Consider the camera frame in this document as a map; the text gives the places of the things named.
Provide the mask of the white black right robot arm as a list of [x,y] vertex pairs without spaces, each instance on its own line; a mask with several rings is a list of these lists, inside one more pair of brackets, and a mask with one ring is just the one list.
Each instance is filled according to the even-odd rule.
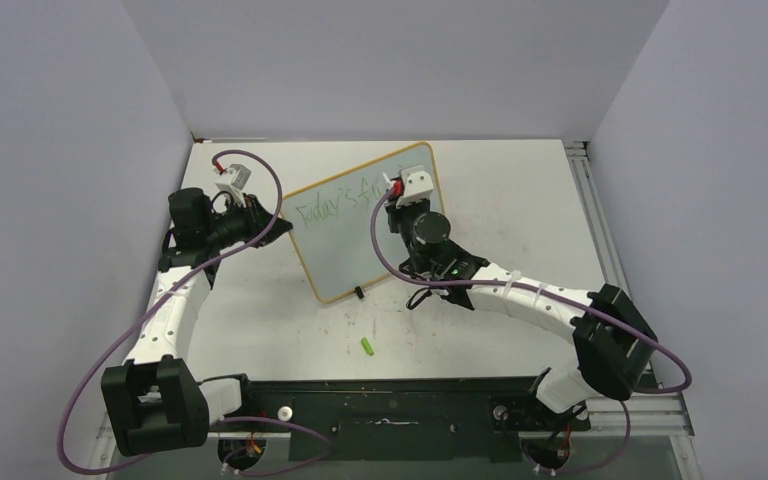
[[386,214],[390,232],[407,248],[405,261],[386,267],[397,278],[467,310],[536,326],[574,348],[572,364],[547,368],[532,387],[525,411],[533,425],[550,428],[586,399],[626,401],[641,392],[657,337],[624,290],[562,288],[473,255],[451,240],[447,217],[428,200],[399,207],[388,193],[373,212]]

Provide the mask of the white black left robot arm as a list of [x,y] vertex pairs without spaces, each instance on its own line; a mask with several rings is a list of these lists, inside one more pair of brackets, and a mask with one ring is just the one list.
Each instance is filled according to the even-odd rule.
[[106,368],[101,377],[114,438],[125,457],[201,446],[220,418],[236,431],[255,423],[258,403],[242,393],[245,375],[199,381],[186,357],[222,251],[236,244],[263,247],[293,228],[251,194],[228,195],[222,211],[214,210],[200,188],[178,190],[168,201],[172,226],[162,243],[153,298],[161,305],[142,323],[123,364]]

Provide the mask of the yellow framed whiteboard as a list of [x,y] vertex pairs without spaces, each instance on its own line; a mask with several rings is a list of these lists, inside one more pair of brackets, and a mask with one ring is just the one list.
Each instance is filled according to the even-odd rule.
[[445,209],[432,146],[417,142],[332,175],[283,197],[281,215],[293,224],[290,237],[314,296],[330,304],[366,289],[389,272],[378,260],[370,240],[370,219],[376,202],[387,193],[382,174],[423,165],[435,191],[431,208]]

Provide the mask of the white marker pen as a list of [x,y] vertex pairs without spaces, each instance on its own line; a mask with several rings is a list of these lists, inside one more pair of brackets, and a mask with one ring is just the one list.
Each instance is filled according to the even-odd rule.
[[386,173],[382,174],[382,178],[383,178],[383,183],[385,185],[385,188],[387,190],[391,189],[394,184],[394,181]]

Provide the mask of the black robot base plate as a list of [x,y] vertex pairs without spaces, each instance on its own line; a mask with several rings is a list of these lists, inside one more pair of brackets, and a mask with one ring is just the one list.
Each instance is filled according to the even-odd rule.
[[605,398],[556,414],[536,399],[536,378],[419,380],[245,380],[242,404],[213,433],[265,452],[288,437],[289,457],[333,461],[523,459],[557,465],[572,455],[570,433],[595,432]]

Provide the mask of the green marker cap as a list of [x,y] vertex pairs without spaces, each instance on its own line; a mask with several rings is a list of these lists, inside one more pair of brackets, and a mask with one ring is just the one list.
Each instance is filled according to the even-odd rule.
[[375,354],[374,348],[372,347],[370,341],[366,337],[362,337],[360,340],[360,344],[364,350],[364,352],[368,356],[373,356]]

